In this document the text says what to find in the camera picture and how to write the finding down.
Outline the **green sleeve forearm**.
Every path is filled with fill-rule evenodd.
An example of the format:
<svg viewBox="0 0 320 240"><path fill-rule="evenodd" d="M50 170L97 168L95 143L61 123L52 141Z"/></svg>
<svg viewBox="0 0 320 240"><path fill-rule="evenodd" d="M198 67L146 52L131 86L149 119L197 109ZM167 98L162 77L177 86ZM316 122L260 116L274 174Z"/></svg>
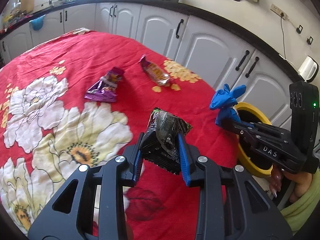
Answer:
<svg viewBox="0 0 320 240"><path fill-rule="evenodd" d="M319 202L319 170L312 175L312 182L306 193L295 203L281 210L281 214L295 235L313 213Z"/></svg>

